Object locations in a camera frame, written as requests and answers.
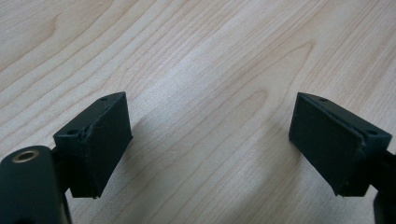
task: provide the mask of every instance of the wooden table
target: wooden table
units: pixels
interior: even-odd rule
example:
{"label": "wooden table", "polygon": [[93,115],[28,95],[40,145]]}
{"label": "wooden table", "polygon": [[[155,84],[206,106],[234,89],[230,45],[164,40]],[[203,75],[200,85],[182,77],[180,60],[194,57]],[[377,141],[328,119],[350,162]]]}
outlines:
{"label": "wooden table", "polygon": [[[396,1],[2,1],[0,156],[126,91],[133,142],[75,223],[374,223],[288,139],[298,91],[396,134]],[[393,141],[389,150],[394,152]]]}

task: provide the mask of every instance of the screw hole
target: screw hole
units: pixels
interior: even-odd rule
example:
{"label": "screw hole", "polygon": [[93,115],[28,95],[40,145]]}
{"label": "screw hole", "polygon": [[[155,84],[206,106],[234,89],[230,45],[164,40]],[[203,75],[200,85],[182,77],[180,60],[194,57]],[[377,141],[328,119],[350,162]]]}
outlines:
{"label": "screw hole", "polygon": [[23,151],[16,155],[14,158],[12,158],[12,161],[15,163],[21,163],[21,162],[26,162],[30,161],[38,156],[39,152],[37,150],[28,150],[28,151]]}
{"label": "screw hole", "polygon": [[15,224],[34,224],[35,222],[32,219],[22,218],[15,222]]}
{"label": "screw hole", "polygon": [[377,135],[378,132],[373,131],[373,130],[367,130],[367,133],[372,134],[372,135]]}
{"label": "screw hole", "polygon": [[78,133],[78,130],[72,129],[72,130],[69,130],[69,131],[67,132],[67,134],[75,134],[75,133]]}

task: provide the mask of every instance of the wood grain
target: wood grain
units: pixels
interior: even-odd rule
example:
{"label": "wood grain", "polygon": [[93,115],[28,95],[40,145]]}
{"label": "wood grain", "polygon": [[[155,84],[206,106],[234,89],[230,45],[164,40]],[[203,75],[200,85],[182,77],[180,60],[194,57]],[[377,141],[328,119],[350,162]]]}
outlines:
{"label": "wood grain", "polygon": [[288,131],[305,91],[396,134],[395,1],[2,1],[0,54],[1,158],[127,92],[134,140],[102,198],[67,192],[75,223],[374,223]]}

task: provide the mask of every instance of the light wood surface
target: light wood surface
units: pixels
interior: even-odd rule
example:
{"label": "light wood surface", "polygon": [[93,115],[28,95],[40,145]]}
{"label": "light wood surface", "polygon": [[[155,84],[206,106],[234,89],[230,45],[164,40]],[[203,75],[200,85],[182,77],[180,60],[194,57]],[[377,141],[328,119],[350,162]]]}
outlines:
{"label": "light wood surface", "polygon": [[396,1],[9,0],[0,55],[1,158],[127,92],[134,140],[102,198],[67,192],[75,223],[374,223],[288,132],[304,91],[396,134]]}

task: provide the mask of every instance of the black plastic part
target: black plastic part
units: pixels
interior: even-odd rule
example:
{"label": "black plastic part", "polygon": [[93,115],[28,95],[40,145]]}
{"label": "black plastic part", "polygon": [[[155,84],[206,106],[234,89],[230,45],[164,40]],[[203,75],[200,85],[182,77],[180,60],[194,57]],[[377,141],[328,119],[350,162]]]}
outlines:
{"label": "black plastic part", "polygon": [[297,95],[289,137],[342,196],[364,196],[373,176],[372,159],[387,152],[391,139],[341,106],[306,93]]}
{"label": "black plastic part", "polygon": [[0,164],[0,223],[70,223],[50,149],[26,147]]}
{"label": "black plastic part", "polygon": [[69,186],[73,197],[100,197],[133,138],[125,92],[97,100],[53,137],[57,161],[67,163],[58,163],[62,189]]}

